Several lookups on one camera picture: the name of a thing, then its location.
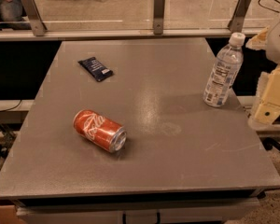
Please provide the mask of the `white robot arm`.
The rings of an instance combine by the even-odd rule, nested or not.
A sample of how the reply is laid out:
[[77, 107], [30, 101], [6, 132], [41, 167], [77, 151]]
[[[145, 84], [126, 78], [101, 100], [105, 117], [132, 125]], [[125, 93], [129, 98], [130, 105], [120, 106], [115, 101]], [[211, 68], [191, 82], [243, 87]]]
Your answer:
[[280, 117], [280, 13], [273, 22], [248, 40], [249, 49], [265, 51], [266, 58], [277, 66], [259, 77], [254, 104], [248, 119], [254, 130], [264, 130]]

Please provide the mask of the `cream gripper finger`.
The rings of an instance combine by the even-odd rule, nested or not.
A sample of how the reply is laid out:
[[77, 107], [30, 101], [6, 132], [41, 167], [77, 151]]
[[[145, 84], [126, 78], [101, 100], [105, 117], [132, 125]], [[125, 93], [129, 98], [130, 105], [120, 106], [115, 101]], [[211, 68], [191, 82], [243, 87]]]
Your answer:
[[250, 38], [245, 46], [252, 50], [266, 50], [268, 27], [262, 29], [257, 35]]
[[268, 80], [269, 80], [269, 74], [266, 72], [261, 72], [260, 76], [259, 76], [258, 84], [257, 84], [255, 100], [254, 100], [254, 103], [250, 110], [249, 118], [248, 118], [249, 127], [255, 131], [261, 131], [266, 128], [265, 124], [260, 123], [259, 121], [256, 120], [256, 112], [259, 108], [260, 98], [265, 90]]

